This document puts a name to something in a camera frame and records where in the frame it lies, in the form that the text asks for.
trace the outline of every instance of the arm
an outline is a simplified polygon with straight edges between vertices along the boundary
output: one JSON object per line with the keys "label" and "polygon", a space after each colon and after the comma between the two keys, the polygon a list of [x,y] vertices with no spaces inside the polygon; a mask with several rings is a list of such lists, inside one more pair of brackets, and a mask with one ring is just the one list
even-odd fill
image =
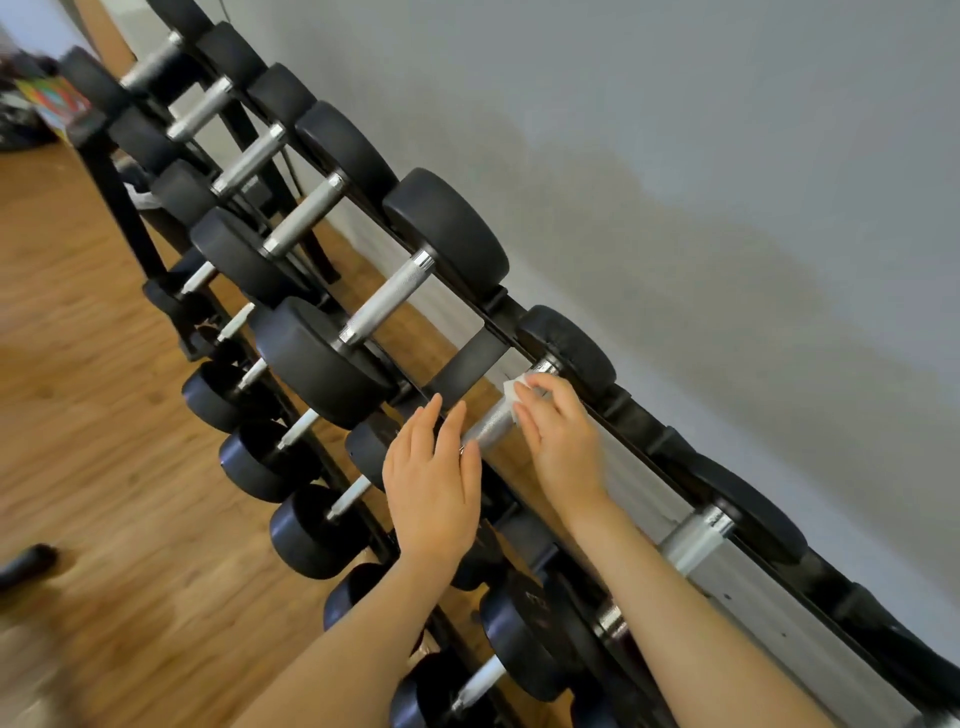
{"label": "arm", "polygon": [[623,613],[681,728],[829,728],[817,705],[664,561],[607,495],[599,435],[568,382],[517,385],[542,486]]}
{"label": "arm", "polygon": [[234,724],[382,726],[407,658],[480,519],[480,450],[460,456],[467,406],[437,435],[441,399],[407,421],[387,452],[384,486],[401,556],[379,584],[282,672]]}

